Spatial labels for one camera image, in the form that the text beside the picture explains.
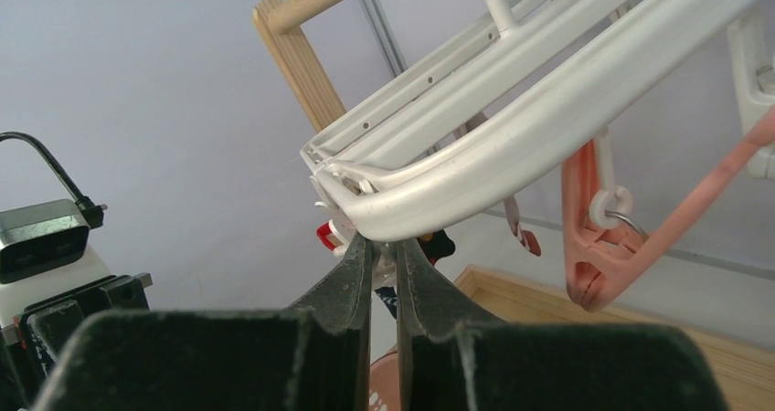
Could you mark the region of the white plastic clip hanger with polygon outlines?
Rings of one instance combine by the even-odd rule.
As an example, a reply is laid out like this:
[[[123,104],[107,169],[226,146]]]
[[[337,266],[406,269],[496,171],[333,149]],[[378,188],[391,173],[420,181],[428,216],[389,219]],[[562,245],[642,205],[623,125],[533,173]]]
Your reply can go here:
[[[489,13],[306,143],[375,241],[454,225],[563,162],[759,0],[486,0]]]

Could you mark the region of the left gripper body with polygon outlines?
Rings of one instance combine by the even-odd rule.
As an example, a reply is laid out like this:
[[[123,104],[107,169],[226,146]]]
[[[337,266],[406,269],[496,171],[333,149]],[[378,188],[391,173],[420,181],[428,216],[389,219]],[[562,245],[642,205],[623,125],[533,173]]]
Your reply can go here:
[[[110,275],[26,306],[1,331],[1,408],[32,405],[70,335],[92,314],[149,308],[148,273]]]

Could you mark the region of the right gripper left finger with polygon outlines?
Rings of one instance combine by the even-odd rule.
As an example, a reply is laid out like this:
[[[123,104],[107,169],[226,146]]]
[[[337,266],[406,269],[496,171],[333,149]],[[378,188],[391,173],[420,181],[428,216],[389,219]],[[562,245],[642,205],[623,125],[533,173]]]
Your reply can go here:
[[[66,343],[36,410],[364,410],[373,244],[290,306],[113,310]]]

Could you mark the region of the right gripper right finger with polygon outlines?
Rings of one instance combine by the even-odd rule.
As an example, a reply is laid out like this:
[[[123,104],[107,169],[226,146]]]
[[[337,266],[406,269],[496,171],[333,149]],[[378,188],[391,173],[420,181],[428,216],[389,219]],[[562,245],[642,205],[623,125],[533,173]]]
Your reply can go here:
[[[656,323],[523,323],[492,314],[414,240],[394,246],[405,410],[725,410],[705,357]]]

